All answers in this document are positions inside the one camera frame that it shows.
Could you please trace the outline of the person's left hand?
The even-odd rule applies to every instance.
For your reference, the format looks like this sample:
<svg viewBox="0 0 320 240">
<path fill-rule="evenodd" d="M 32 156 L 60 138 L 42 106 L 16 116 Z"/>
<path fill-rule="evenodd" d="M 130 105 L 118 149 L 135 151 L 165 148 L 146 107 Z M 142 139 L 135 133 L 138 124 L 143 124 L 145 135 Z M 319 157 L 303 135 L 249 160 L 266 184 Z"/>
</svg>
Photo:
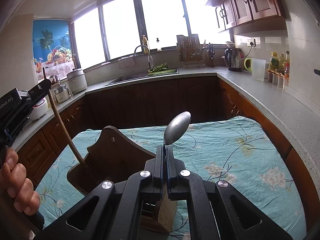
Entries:
<svg viewBox="0 0 320 240">
<path fill-rule="evenodd" d="M 18 163 L 18 154 L 11 147 L 7 148 L 1 168 L 1 193 L 8 194 L 9 203 L 20 213 L 32 216 L 39 210 L 40 195 L 34 191 L 25 166 Z"/>
</svg>

